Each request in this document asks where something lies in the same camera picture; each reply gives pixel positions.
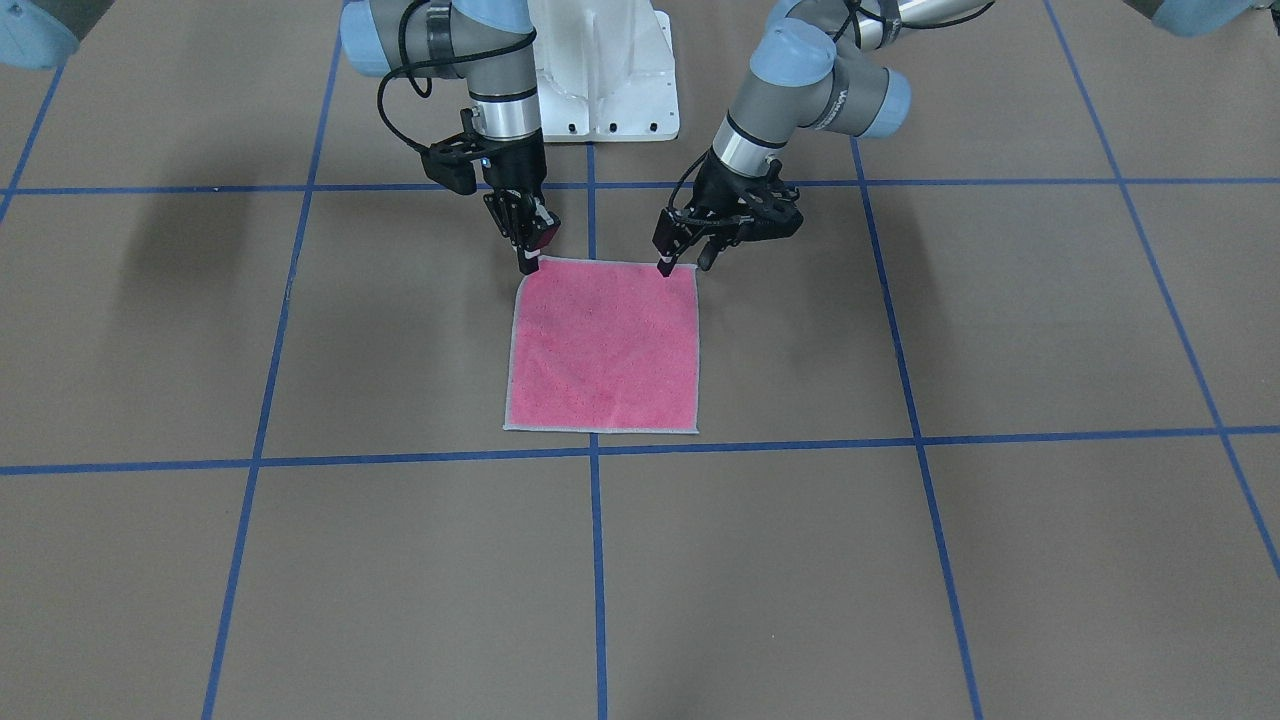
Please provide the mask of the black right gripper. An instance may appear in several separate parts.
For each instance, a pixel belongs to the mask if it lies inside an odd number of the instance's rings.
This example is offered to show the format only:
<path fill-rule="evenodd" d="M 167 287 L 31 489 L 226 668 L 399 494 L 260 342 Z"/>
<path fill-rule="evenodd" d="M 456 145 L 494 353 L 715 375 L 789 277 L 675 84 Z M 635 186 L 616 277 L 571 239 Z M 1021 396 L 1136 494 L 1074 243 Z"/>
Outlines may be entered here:
<path fill-rule="evenodd" d="M 561 228 L 541 193 L 547 178 L 544 137 L 488 140 L 483 174 L 492 188 L 484 202 L 494 222 L 507 225 L 520 273 L 530 275 L 539 268 L 540 251 Z"/>

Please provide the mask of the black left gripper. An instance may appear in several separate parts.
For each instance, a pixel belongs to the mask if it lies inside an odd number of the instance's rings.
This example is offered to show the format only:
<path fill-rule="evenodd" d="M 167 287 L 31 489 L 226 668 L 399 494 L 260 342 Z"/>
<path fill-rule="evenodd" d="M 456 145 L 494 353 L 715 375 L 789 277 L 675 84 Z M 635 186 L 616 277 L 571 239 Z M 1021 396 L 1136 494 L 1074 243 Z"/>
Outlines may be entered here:
<path fill-rule="evenodd" d="M 737 199 L 730 183 L 733 173 L 741 176 L 708 150 L 672 188 L 652 237 L 659 254 L 655 266 L 664 278 L 699 241 L 704 241 L 696 260 L 700 272 L 709 272 L 724 249 L 735 247 L 730 243 L 737 229 Z"/>

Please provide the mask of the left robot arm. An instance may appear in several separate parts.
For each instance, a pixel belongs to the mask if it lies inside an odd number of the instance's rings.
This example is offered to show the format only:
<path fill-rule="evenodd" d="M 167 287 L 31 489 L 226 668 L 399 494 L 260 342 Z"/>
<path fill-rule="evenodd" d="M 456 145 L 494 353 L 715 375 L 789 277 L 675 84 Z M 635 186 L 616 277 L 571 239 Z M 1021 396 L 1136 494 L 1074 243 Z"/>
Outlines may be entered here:
<path fill-rule="evenodd" d="M 883 138 L 906 120 L 909 79 L 867 54 L 905 33 L 968 23 L 987 1 L 778 1 L 716 137 L 680 177 L 686 204 L 668 199 L 653 233 L 657 269 L 671 275 L 699 247 L 708 272 L 727 249 L 794 236 L 804 217 L 797 186 L 780 173 L 797 129 Z"/>

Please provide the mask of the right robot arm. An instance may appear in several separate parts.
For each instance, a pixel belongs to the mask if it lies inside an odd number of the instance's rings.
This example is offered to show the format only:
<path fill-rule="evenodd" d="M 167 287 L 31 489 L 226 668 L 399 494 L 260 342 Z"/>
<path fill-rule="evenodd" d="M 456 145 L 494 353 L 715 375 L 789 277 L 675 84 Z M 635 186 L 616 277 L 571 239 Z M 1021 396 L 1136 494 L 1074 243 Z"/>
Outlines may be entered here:
<path fill-rule="evenodd" d="M 349 1 L 339 36 L 348 63 L 379 79 L 378 114 L 419 155 L 425 176 L 463 196 L 476 193 L 483 177 L 483 200 L 520 272 L 538 272 L 561 219 L 543 193 L 547 149 L 529 3 Z M 471 102 L 460 113 L 461 132 L 426 145 L 398 129 L 384 101 L 397 79 L 421 99 L 435 79 L 462 79 Z"/>

